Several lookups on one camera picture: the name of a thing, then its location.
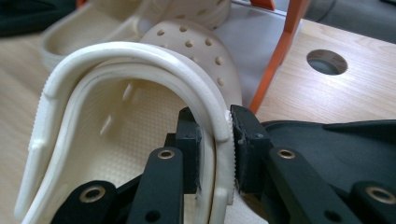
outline round hole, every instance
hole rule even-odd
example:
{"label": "round hole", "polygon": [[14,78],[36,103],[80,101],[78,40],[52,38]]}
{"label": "round hole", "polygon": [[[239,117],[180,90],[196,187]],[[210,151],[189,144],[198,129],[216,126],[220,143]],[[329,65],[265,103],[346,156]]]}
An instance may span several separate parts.
{"label": "round hole", "polygon": [[215,59],[215,62],[216,62],[217,65],[222,65],[222,59],[220,57],[217,57]]}
{"label": "round hole", "polygon": [[175,18],[176,19],[185,19],[186,15],[178,15],[178,16],[175,16]]}
{"label": "round hole", "polygon": [[188,29],[189,29],[188,26],[182,25],[182,26],[180,26],[180,29],[178,29],[178,30],[179,30],[180,32],[184,33],[184,32],[186,32]]}
{"label": "round hole", "polygon": [[286,149],[281,149],[277,152],[277,155],[284,158],[284,159],[294,159],[296,155],[294,152]]}
{"label": "round hole", "polygon": [[186,43],[184,45],[186,45],[187,48],[191,48],[192,47],[192,42],[190,40],[186,41]]}
{"label": "round hole", "polygon": [[165,31],[164,30],[159,30],[158,32],[157,32],[157,35],[164,35],[165,34]]}
{"label": "round hole", "polygon": [[171,159],[175,156],[175,152],[171,150],[163,150],[158,153],[158,157],[163,160]]}
{"label": "round hole", "polygon": [[156,222],[160,219],[161,213],[157,210],[152,210],[146,213],[147,222]]}
{"label": "round hole", "polygon": [[379,187],[368,187],[366,189],[366,192],[368,195],[370,195],[370,197],[381,203],[387,203],[387,204],[396,203],[396,197],[386,189],[382,189]]}
{"label": "round hole", "polygon": [[341,55],[326,49],[316,49],[306,55],[309,65],[326,75],[341,75],[347,70],[347,61]]}
{"label": "round hole", "polygon": [[221,77],[218,78],[218,84],[219,86],[224,86],[224,80]]}
{"label": "round hole", "polygon": [[199,10],[198,13],[197,13],[198,16],[202,16],[202,15],[205,15],[205,14],[206,14],[206,8]]}
{"label": "round hole", "polygon": [[101,199],[105,193],[106,190],[102,186],[90,186],[89,188],[82,191],[82,193],[79,195],[79,200],[82,203],[93,203]]}
{"label": "round hole", "polygon": [[212,44],[213,44],[212,39],[208,38],[208,39],[205,41],[205,44],[206,44],[207,46],[212,46]]}
{"label": "round hole", "polygon": [[324,216],[332,222],[341,222],[343,220],[338,213],[330,210],[324,211]]}

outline black plastic part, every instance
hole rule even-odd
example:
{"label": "black plastic part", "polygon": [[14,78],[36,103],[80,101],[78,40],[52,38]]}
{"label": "black plastic part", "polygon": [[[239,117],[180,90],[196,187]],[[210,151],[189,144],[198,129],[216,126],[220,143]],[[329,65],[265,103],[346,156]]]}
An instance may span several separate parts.
{"label": "black plastic part", "polygon": [[347,196],[361,181],[396,186],[396,120],[320,124],[273,121],[263,124],[274,147],[301,153],[337,192]]}
{"label": "black plastic part", "polygon": [[250,110],[232,105],[231,113],[239,191],[262,193],[262,155],[271,148],[269,135]]}
{"label": "black plastic part", "polygon": [[126,222],[129,211],[132,207],[132,202],[134,201],[134,196],[136,195],[137,188],[139,187],[141,176],[142,175],[139,175],[133,180],[117,188],[117,203],[119,212],[114,223],[121,224]]}
{"label": "black plastic part", "polygon": [[152,151],[126,223],[183,223],[183,205],[180,150],[163,147]]}
{"label": "black plastic part", "polygon": [[396,190],[373,181],[353,186],[349,203],[365,223],[396,223]]}
{"label": "black plastic part", "polygon": [[175,147],[183,153],[184,193],[194,194],[199,183],[201,132],[188,107],[178,114]]}
{"label": "black plastic part", "polygon": [[[272,148],[265,163],[290,212],[288,223],[360,223],[300,153],[282,149]],[[285,159],[280,152],[293,157]]]}
{"label": "black plastic part", "polygon": [[[97,201],[89,202],[104,191]],[[106,181],[91,181],[76,188],[58,209],[53,224],[112,223],[117,217],[119,207],[117,191],[113,184]]]}

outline beige tabletop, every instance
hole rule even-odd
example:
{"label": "beige tabletop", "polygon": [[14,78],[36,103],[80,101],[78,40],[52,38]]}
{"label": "beige tabletop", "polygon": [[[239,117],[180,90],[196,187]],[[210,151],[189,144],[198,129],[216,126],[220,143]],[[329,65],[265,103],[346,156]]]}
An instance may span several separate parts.
{"label": "beige tabletop", "polygon": [[[0,223],[16,223],[17,199],[35,110],[49,72],[38,35],[0,38]],[[306,61],[315,49],[341,55],[347,70],[323,75]],[[396,45],[305,21],[257,113],[260,121],[396,119]]]}

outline white molded part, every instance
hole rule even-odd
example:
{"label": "white molded part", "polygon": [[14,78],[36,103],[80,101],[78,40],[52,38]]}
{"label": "white molded part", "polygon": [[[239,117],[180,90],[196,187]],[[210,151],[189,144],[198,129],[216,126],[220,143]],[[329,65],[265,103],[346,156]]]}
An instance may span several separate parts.
{"label": "white molded part", "polygon": [[43,63],[51,71],[77,49],[109,41],[136,42],[158,22],[180,15],[212,29],[225,21],[230,8],[231,0],[93,0],[44,32]]}
{"label": "white molded part", "polygon": [[230,105],[241,105],[242,92],[237,68],[221,41],[193,21],[170,20],[155,25],[140,40],[180,53],[202,67]]}
{"label": "white molded part", "polygon": [[[100,65],[118,58],[139,63]],[[141,173],[143,158],[162,146],[187,105],[203,133],[194,221],[223,220],[233,198],[228,104],[199,65],[172,50],[112,42],[76,51],[42,92],[15,216],[49,223],[80,184],[104,179],[119,186]]]}

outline orange bar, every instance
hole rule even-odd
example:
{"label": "orange bar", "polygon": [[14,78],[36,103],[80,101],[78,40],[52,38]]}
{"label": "orange bar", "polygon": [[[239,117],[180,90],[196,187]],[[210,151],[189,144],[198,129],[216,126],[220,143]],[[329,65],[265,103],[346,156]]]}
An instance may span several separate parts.
{"label": "orange bar", "polygon": [[250,0],[250,4],[254,7],[263,7],[270,10],[275,10],[275,4],[273,0]]}
{"label": "orange bar", "polygon": [[286,53],[289,51],[291,42],[297,31],[300,20],[305,13],[308,3],[309,0],[290,0],[283,33],[277,42],[274,54],[271,57],[267,68],[265,69],[262,80],[259,84],[259,88],[256,90],[256,93],[250,104],[250,110],[253,113],[256,113],[262,104],[262,100],[265,96],[265,93],[268,91],[277,68],[282,64]]}

